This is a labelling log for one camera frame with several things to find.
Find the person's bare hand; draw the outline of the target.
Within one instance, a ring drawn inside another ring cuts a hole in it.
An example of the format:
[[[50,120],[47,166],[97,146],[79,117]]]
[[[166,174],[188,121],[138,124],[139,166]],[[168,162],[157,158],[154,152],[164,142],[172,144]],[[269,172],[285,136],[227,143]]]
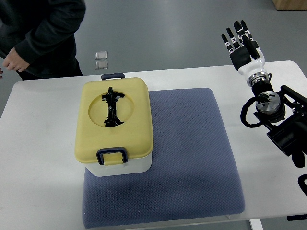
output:
[[[4,59],[3,66],[7,70],[14,70],[17,72],[23,72],[29,67],[29,63],[21,58],[16,52],[15,48],[12,48],[6,58]]]

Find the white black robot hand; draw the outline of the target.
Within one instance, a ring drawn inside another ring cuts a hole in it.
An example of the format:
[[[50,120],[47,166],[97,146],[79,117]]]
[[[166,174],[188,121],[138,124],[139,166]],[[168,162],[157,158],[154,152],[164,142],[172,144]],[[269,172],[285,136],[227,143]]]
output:
[[[230,28],[227,28],[228,35],[222,34],[221,38],[236,71],[245,77],[250,86],[256,78],[261,76],[268,79],[268,72],[264,68],[265,58],[263,52],[250,33],[245,21],[235,21],[234,29],[236,35],[233,34]]]

